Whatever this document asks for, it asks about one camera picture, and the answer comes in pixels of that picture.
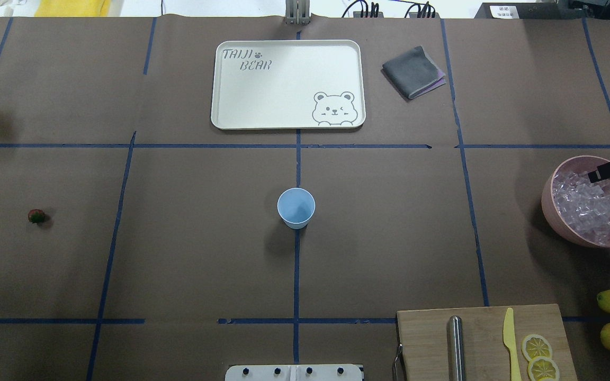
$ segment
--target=brown table surface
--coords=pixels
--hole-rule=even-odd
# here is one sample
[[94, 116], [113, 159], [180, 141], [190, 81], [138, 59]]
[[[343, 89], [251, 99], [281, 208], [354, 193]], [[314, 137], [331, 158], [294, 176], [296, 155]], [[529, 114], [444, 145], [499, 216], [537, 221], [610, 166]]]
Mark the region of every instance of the brown table surface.
[[[218, 44], [296, 38], [358, 43], [364, 125], [213, 127]], [[448, 84], [408, 102], [380, 68], [418, 45]], [[0, 19], [0, 379], [385, 380], [398, 310], [545, 303], [578, 379], [610, 379], [610, 250], [540, 208], [582, 154], [610, 159], [610, 21]], [[296, 185], [298, 233], [275, 210]]]

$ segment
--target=bowl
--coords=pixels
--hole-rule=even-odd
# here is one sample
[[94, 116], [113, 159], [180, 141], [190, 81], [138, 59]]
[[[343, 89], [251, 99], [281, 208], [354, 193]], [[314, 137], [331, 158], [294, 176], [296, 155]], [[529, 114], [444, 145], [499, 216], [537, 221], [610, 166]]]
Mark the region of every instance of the bowl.
[[545, 219], [547, 219], [552, 229], [554, 229], [557, 234], [565, 238], [567, 241], [580, 244], [586, 248], [610, 248], [610, 242], [607, 244], [599, 244], [589, 241], [574, 231], [574, 229], [572, 229], [562, 217], [561, 213], [557, 209], [557, 204], [554, 202], [554, 197], [552, 197], [552, 185], [554, 184], [554, 177], [560, 171], [573, 171], [580, 174], [586, 171], [594, 171], [597, 169], [597, 166], [609, 161], [610, 160], [602, 157], [588, 155], [571, 157], [571, 159], [562, 162], [562, 164], [560, 164], [557, 169], [552, 172], [552, 175], [548, 179], [547, 183], [545, 183], [545, 188], [543, 189], [543, 194], [541, 197], [543, 214], [545, 215]]

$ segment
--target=cartoon bear face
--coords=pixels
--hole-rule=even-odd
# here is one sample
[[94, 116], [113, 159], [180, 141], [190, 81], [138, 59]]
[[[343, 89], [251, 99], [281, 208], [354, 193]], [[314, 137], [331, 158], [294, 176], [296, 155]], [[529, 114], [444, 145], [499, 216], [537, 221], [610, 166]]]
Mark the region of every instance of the cartoon bear face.
[[353, 125], [357, 113], [352, 104], [354, 95], [344, 92], [339, 96], [327, 96], [326, 93], [315, 94], [315, 110], [312, 118], [319, 125]]

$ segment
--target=lemon slice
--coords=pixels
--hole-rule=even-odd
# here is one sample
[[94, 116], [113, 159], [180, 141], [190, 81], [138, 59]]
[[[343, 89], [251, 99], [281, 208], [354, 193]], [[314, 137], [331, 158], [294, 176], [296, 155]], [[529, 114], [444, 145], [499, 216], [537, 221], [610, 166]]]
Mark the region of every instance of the lemon slice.
[[552, 347], [543, 336], [528, 335], [522, 340], [521, 352], [527, 361], [532, 361], [535, 357], [549, 357], [552, 359]]
[[531, 381], [559, 381], [559, 368], [557, 363], [552, 361], [550, 357], [535, 357], [528, 363], [527, 368], [528, 378]]

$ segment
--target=white label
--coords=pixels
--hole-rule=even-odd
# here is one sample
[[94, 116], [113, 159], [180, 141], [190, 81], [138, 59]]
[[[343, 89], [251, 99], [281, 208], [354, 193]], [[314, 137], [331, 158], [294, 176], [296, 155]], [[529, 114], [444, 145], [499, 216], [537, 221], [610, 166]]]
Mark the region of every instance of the white label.
[[491, 15], [494, 19], [518, 19], [519, 14], [514, 5], [491, 5]]

